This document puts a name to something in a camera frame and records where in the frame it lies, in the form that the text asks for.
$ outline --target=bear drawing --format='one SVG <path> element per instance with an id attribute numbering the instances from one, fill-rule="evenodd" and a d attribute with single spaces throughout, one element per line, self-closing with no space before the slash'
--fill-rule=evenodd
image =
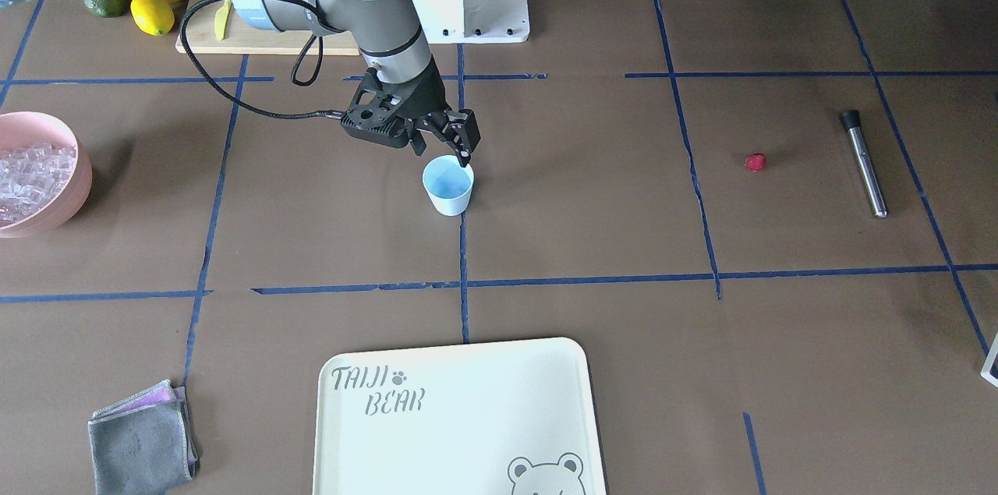
<path id="1" fill-rule="evenodd" d="M 512 495 L 586 495 L 582 485 L 582 459 L 566 452 L 556 464 L 530 463 L 516 458 L 509 463 Z"/>

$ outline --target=folded cloth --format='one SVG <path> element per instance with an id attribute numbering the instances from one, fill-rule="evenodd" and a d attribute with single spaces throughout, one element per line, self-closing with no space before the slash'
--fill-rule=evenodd
<path id="1" fill-rule="evenodd" d="M 88 428 L 97 495 L 159 495 L 195 474 L 185 388 L 170 380 L 96 411 Z"/>

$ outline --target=bowl of ice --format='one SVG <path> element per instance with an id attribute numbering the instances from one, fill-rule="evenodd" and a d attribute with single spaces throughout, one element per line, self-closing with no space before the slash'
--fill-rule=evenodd
<path id="1" fill-rule="evenodd" d="M 52 115 L 0 115 L 0 237 L 25 237 L 68 221 L 90 194 L 90 158 Z"/>

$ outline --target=white tray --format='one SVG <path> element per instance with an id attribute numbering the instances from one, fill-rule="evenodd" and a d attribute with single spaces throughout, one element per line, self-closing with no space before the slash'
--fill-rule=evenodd
<path id="1" fill-rule="evenodd" d="M 329 359 L 313 495 L 605 495 L 582 347 L 551 338 Z"/>

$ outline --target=plastic cup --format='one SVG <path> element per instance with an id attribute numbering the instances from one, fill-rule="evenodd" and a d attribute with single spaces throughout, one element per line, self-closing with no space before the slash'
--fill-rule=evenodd
<path id="1" fill-rule="evenodd" d="M 457 157 L 435 157 L 423 169 L 423 187 L 440 214 L 457 217 L 468 207 L 475 172 L 471 165 L 461 168 Z"/>

